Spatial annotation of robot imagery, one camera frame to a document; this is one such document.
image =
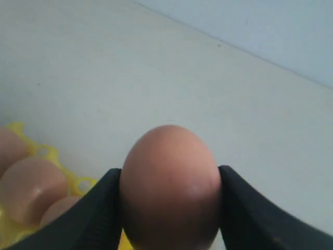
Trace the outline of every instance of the yellow egg carton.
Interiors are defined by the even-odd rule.
[[[58,151],[54,147],[46,144],[37,144],[24,134],[23,127],[24,124],[21,122],[14,122],[7,126],[7,128],[19,135],[26,142],[29,147],[30,156],[38,155],[44,157],[63,171],[68,179],[71,195],[82,197],[97,183],[97,180],[88,177],[80,178],[65,168],[59,162]],[[6,216],[0,206],[0,249],[15,244],[38,229],[38,226],[25,226],[13,222]],[[133,250],[124,232],[122,232],[118,250]]]

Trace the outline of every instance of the egg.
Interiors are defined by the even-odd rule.
[[[55,202],[43,215],[40,227],[42,228],[58,219],[62,214],[71,209],[71,207],[74,206],[79,200],[79,196],[69,196]]]
[[[44,212],[67,194],[64,174],[41,157],[16,162],[0,182],[0,203],[9,217],[21,224],[38,224]]]
[[[28,155],[28,146],[17,134],[0,128],[0,178],[12,164]]]
[[[209,249],[219,228],[221,198],[211,151],[185,128],[148,131],[124,162],[121,213],[135,249]]]

